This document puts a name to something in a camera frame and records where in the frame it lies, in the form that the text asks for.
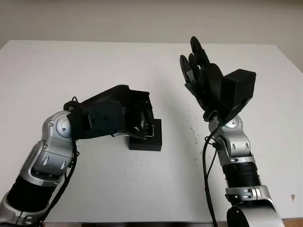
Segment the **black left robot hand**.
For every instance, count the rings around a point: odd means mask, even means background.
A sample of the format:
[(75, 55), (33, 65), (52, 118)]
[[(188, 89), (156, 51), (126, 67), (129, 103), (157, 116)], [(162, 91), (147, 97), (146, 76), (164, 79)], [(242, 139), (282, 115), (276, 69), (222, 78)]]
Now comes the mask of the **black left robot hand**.
[(126, 134), (147, 139), (154, 120), (150, 93), (117, 85), (83, 102), (84, 138)]

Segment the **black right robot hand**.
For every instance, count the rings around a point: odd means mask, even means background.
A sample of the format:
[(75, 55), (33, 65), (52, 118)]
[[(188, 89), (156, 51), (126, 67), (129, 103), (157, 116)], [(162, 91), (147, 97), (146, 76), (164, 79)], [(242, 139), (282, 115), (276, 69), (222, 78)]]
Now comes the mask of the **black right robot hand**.
[(211, 63), (199, 40), (193, 36), (190, 39), (192, 52), (188, 57), (179, 58), (185, 87), (196, 98), (204, 110), (203, 119), (211, 121), (219, 113), (220, 86), (223, 75), (219, 67)]

